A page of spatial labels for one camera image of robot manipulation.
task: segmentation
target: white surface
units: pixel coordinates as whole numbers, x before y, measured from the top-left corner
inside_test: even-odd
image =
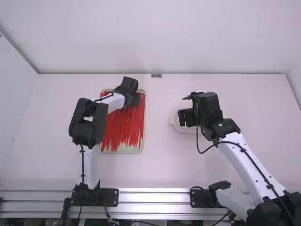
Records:
[[[248,217],[247,210],[254,209],[256,206],[253,205],[252,199],[249,195],[231,187],[223,190],[218,189],[215,193],[220,205],[232,210],[245,222]]]
[[[248,142],[245,140],[242,133],[230,133],[226,135],[225,138],[220,139],[220,141],[231,141],[236,144],[240,144],[244,149],[246,149],[251,159],[253,159],[253,161],[262,171],[267,180],[274,186],[275,191],[278,193],[278,195],[284,195],[283,191],[287,189],[273,177],[270,178],[272,174],[267,171],[267,169],[263,166],[256,155],[254,155],[252,149],[248,145]],[[267,183],[264,181],[264,178],[247,157],[247,155],[245,153],[242,153],[237,146],[232,144],[219,144],[218,148],[231,162],[241,180],[244,182],[255,206],[257,206],[259,203],[262,203],[264,197],[269,197],[270,199],[277,198],[272,189],[268,189],[266,187]]]
[[[76,103],[81,97],[95,97],[103,89],[116,87],[122,77],[39,76],[0,175],[2,182],[72,189],[80,168],[79,147],[68,135]],[[267,170],[287,189],[301,189],[301,112],[285,75],[133,77],[147,94],[144,148],[140,154],[99,154],[102,186],[187,188],[228,180],[235,188],[244,188],[220,150],[198,154],[195,135],[181,133],[168,122],[187,93],[202,89],[219,95],[224,117],[235,120]],[[209,145],[200,135],[200,149]]]
[[[299,0],[2,0],[43,73],[286,73],[301,104]]]
[[[0,171],[9,153],[37,73],[2,36],[0,37]]]

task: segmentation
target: wire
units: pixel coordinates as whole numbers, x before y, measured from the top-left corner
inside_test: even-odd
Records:
[[[80,152],[81,152],[81,176],[82,176],[82,180],[81,182],[84,183],[85,182],[85,168],[84,168],[84,147],[82,144],[79,144],[80,145]]]
[[[224,218],[229,214],[231,213],[232,211],[229,210],[221,219],[219,219],[218,221],[216,221],[213,225],[210,225],[210,226],[214,226],[214,225],[217,225],[218,223],[220,223],[222,220],[224,220]]]
[[[111,93],[111,95],[109,95],[109,96],[106,95],[106,96],[104,96],[104,97],[101,97],[101,98],[99,98],[99,99],[94,100],[93,102],[96,102],[96,101],[102,101],[102,100],[104,100],[104,99],[106,99],[106,98],[111,97],[111,96],[114,95],[114,93],[112,93],[112,92],[109,92],[109,93]]]
[[[202,187],[200,187],[200,186],[193,186],[190,190],[192,190],[193,188],[198,188],[198,189],[201,189],[201,190],[203,190],[203,188]]]
[[[81,176],[82,176],[82,180],[81,182],[84,183],[85,182],[85,168],[84,168],[84,147],[82,144],[80,145],[80,152],[81,152]],[[77,219],[79,219],[80,215],[81,215],[81,209],[83,208],[83,205],[80,206],[80,210],[79,210],[79,215],[77,217]]]

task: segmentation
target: red bristle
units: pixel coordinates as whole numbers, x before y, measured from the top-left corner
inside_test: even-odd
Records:
[[[130,106],[126,110],[117,110],[108,115],[106,133],[101,151],[109,148],[116,152],[121,144],[141,149],[144,135],[145,94],[141,94],[139,106]]]

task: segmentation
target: black clamp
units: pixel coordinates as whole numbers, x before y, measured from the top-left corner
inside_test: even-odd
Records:
[[[220,138],[240,128],[232,119],[224,119],[216,93],[191,92],[184,99],[192,100],[193,107],[178,111],[180,126],[200,126],[206,139],[216,146]]]
[[[209,189],[191,189],[190,190],[190,205],[192,208],[213,208],[223,207],[219,204],[216,198],[217,189],[227,189],[231,183],[224,180],[214,183],[209,186]]]
[[[71,206],[104,206],[117,207],[119,200],[119,190],[116,188],[100,188],[98,182],[94,190],[89,189],[86,184],[75,185],[72,196]]]

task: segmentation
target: black cable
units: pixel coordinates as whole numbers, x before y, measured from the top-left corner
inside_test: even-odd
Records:
[[[83,208],[83,206],[80,206],[79,215],[78,215],[77,219],[79,219],[79,217],[80,217],[81,209],[82,209],[82,208]]]
[[[241,152],[243,152],[247,157],[248,159],[251,161],[251,163],[255,166],[255,168],[258,170],[258,172],[260,173],[260,175],[263,177],[264,181],[268,184],[269,188],[273,191],[273,193],[275,194],[275,196],[279,199],[279,202],[281,203],[282,207],[284,208],[285,212],[287,213],[287,216],[288,218],[290,219],[291,223],[295,226],[295,222],[294,222],[294,219],[291,215],[291,213],[289,212],[288,208],[286,207],[285,203],[282,201],[282,199],[280,198],[279,194],[276,192],[276,190],[274,189],[274,186],[269,182],[269,180],[266,178],[266,176],[263,174],[263,172],[260,170],[260,168],[257,166],[257,164],[254,162],[254,160],[251,158],[251,156],[248,154],[248,152],[239,144],[237,143],[234,143],[234,142],[231,142],[231,141],[219,141],[217,142],[216,144],[213,144],[211,146],[209,146],[205,151],[201,152],[198,148],[198,145],[197,145],[197,149],[198,149],[198,152],[200,154],[204,154],[205,152],[207,152],[210,148],[214,147],[215,145],[218,145],[218,144],[232,144],[232,145],[235,145],[237,147],[239,147],[241,150]]]
[[[104,100],[104,99],[106,99],[106,98],[111,97],[111,96],[114,95],[114,93],[112,93],[112,92],[109,92],[109,93],[111,93],[111,95],[109,95],[109,96],[106,95],[106,96],[104,96],[104,97],[101,97],[101,98],[99,98],[99,99],[94,100],[93,102],[96,102],[96,101],[102,101],[102,100]]]
[[[85,168],[84,168],[84,147],[83,145],[79,144],[80,145],[80,152],[81,152],[81,176],[82,176],[82,183],[85,182]]]
[[[198,188],[198,189],[201,189],[201,190],[203,190],[203,188],[202,187],[200,187],[200,186],[193,186],[190,190],[192,190],[193,188]]]
[[[81,152],[81,176],[82,176],[82,180],[81,182],[84,183],[85,182],[85,168],[84,168],[84,147],[82,144],[79,144],[80,145],[80,152]],[[79,219],[80,217],[80,214],[81,214],[81,209],[83,208],[83,206],[81,205],[80,206],[80,210],[79,210],[79,215],[77,217],[77,219]]]
[[[214,225],[217,225],[218,223],[220,223],[222,220],[224,220],[224,218],[229,214],[231,213],[231,210],[229,210],[221,219],[219,219],[218,221],[216,221],[213,225],[210,225],[210,226],[214,226]]]

